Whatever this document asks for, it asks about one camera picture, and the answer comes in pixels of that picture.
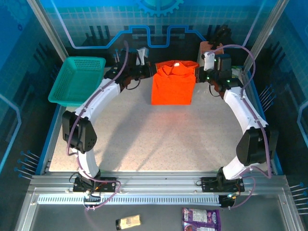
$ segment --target small package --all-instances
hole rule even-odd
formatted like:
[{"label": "small package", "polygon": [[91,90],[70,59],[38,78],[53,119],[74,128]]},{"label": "small package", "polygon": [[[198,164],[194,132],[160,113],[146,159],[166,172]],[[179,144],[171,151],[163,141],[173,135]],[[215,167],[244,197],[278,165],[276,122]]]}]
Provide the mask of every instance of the small package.
[{"label": "small package", "polygon": [[183,208],[184,231],[221,231],[219,210]]},{"label": "small package", "polygon": [[118,219],[115,221],[115,225],[116,230],[123,230],[137,225],[141,225],[140,215]]}]

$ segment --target snack package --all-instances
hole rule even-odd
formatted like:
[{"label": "snack package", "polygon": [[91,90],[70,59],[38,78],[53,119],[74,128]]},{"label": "snack package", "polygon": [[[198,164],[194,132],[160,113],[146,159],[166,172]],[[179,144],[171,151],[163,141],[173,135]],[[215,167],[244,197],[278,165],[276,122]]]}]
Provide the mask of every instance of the snack package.
[{"label": "snack package", "polygon": [[183,208],[184,231],[221,231],[219,210]]}]

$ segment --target teal basket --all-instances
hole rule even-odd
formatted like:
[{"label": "teal basket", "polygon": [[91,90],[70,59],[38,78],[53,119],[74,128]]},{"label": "teal basket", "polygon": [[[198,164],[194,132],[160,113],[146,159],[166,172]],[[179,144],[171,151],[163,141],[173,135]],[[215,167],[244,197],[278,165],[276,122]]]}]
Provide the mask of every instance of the teal basket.
[{"label": "teal basket", "polygon": [[105,63],[104,58],[66,58],[48,100],[64,107],[81,106],[101,83]]}]

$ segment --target orange shirt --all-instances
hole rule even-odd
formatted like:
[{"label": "orange shirt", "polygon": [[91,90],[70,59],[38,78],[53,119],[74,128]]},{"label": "orange shirt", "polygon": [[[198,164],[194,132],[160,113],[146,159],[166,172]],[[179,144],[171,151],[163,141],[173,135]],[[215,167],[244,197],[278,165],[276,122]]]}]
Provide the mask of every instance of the orange shirt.
[{"label": "orange shirt", "polygon": [[196,83],[193,61],[167,61],[156,64],[153,76],[152,105],[189,105]]}]

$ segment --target gray floor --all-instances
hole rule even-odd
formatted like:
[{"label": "gray floor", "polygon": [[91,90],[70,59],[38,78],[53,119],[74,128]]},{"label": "gray floor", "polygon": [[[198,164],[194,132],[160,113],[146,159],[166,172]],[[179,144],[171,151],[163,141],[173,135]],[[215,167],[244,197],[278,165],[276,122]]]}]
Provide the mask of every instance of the gray floor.
[{"label": "gray floor", "polygon": [[[182,207],[215,209],[195,205],[106,205],[87,212],[81,205],[39,205],[31,230],[113,231],[116,219],[140,214],[142,225],[129,231],[181,231]],[[220,216],[221,231],[287,230],[279,200],[275,197],[253,196],[239,208],[221,210]]]}]

